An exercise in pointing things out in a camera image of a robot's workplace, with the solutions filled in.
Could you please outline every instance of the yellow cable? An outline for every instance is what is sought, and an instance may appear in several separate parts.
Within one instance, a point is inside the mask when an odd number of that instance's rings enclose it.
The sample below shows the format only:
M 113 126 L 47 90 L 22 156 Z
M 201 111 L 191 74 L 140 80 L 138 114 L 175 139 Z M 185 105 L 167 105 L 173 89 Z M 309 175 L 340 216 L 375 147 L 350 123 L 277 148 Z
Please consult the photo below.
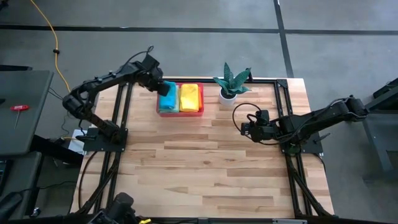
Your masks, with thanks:
M 47 21 L 47 24 L 50 26 L 51 31 L 52 31 L 52 33 L 54 34 L 54 37 L 55 37 L 55 50 L 58 50 L 58 37 L 57 37 L 57 35 L 56 35 L 55 31 L 54 31 L 54 28 L 51 26 L 50 21 L 47 19 L 47 17 L 44 15 L 44 13 L 40 10 L 40 8 L 36 5 L 36 3 L 33 2 L 33 0 L 30 0 L 30 1 L 31 1 L 31 3 L 36 7 L 36 9 L 38 10 L 38 12 L 43 16 L 43 18 Z M 55 68 L 57 69 L 58 74 L 60 74 L 60 76 L 61 76 L 63 82 L 64 82 L 65 85 L 67 86 L 68 92 L 70 92 L 69 84 L 68 84 L 68 82 L 66 81 L 66 79 L 63 77 L 63 75 L 62 75 L 60 69 L 58 68 L 58 53 L 55 53 Z
M 63 139 L 77 140 L 76 138 L 73 138 L 73 137 L 61 137 L 61 138 L 63 138 Z

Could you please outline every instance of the metal bracket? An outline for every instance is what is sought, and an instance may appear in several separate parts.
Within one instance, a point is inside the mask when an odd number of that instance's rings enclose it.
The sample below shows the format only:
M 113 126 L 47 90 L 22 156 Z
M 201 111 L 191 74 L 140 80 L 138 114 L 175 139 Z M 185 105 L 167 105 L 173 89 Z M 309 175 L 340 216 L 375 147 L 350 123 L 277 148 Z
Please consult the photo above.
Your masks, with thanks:
M 323 153 L 319 133 L 312 134 L 306 144 L 301 146 L 301 153 L 321 154 Z
M 272 220 L 272 224 L 307 224 L 306 220 L 289 220 L 284 218 L 276 218 Z
M 98 128 L 89 128 L 87 136 L 95 136 L 93 140 L 85 141 L 84 151 L 99 151 L 99 152 L 124 152 L 127 143 L 128 129 L 121 129 L 121 142 L 119 144 L 110 143 L 109 140 L 100 133 Z
M 287 80 L 286 79 L 277 79 L 276 82 L 282 86 L 283 88 L 287 88 Z

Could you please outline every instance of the green leaf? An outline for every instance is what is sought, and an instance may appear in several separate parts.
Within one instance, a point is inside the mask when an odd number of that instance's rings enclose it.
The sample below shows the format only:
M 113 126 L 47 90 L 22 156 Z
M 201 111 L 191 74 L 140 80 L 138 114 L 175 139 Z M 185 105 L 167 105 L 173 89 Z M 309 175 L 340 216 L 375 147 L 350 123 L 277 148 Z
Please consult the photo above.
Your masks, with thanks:
M 220 80 L 218 77 L 213 77 L 213 79 L 214 79 L 214 81 L 217 83 L 217 84 L 219 84 L 221 87 L 222 87 L 222 89 L 225 91 L 225 92 L 228 92 L 228 87 L 229 87 L 229 85 L 228 85 L 228 82 L 226 82 L 226 81 L 224 81 L 224 80 Z
M 245 93 L 245 92 L 251 91 L 251 90 L 248 87 L 240 86 L 239 88 L 235 88 L 230 91 L 232 94 L 242 94 L 242 93 Z
M 251 68 L 239 73 L 239 75 L 235 77 L 234 79 L 235 88 L 242 86 L 243 83 L 248 79 L 248 76 L 250 74 L 250 69 Z
M 224 80 L 228 82 L 230 88 L 234 88 L 234 74 L 226 62 L 224 63 Z

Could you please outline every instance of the gray floor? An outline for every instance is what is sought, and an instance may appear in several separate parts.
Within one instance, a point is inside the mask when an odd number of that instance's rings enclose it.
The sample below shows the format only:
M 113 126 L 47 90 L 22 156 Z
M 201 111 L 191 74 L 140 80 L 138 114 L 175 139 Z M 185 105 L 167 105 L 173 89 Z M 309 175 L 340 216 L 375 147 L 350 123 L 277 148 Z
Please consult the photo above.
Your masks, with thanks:
M 130 27 L 278 28 L 272 0 L 135 0 L 51 1 L 37 4 L 55 25 Z M 45 25 L 26 0 L 13 0 L 0 12 L 0 24 Z M 395 0 L 280 0 L 286 29 L 397 30 Z M 166 75 L 221 75 L 223 63 L 233 70 L 252 67 L 256 77 L 286 77 L 279 34 L 57 32 L 59 67 L 70 86 L 117 69 L 134 52 L 155 45 Z M 54 40 L 49 31 L 2 30 L 0 64 L 28 65 L 53 70 Z M 398 36 L 288 35 L 294 77 L 304 78 L 313 110 L 350 94 L 368 101 L 372 92 L 397 78 Z M 64 95 L 57 76 L 52 87 Z M 61 102 L 49 96 L 37 134 L 65 134 Z M 66 117 L 72 131 L 77 121 Z M 379 169 L 362 124 L 341 123 L 322 131 L 328 183 L 335 212 L 344 218 L 398 222 L 398 184 L 366 185 L 362 176 Z M 76 169 L 58 169 L 51 160 L 40 183 L 56 181 L 57 172 L 76 179 Z M 43 215 L 66 213 L 70 198 L 59 189 L 40 197 Z

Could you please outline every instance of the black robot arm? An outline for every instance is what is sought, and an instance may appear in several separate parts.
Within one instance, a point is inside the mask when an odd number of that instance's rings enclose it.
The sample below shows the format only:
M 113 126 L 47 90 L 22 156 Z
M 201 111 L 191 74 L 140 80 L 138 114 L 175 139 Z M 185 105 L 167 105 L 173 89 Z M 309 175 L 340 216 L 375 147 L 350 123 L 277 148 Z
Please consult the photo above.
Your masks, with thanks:
M 275 144 L 304 143 L 312 134 L 342 121 L 362 121 L 369 111 L 353 96 L 332 101 L 327 107 L 304 115 L 283 116 L 269 121 L 267 110 L 257 111 L 255 121 L 241 124 L 241 134 L 254 142 L 275 139 Z
M 62 105 L 74 117 L 94 124 L 104 137 L 117 144 L 121 140 L 119 126 L 112 121 L 102 120 L 91 111 L 97 94 L 118 84 L 138 83 L 149 91 L 157 91 L 165 96 L 169 86 L 163 83 L 162 77 L 159 62 L 147 54 L 142 62 L 127 62 L 117 72 L 109 72 L 102 77 L 84 81 L 63 98 Z

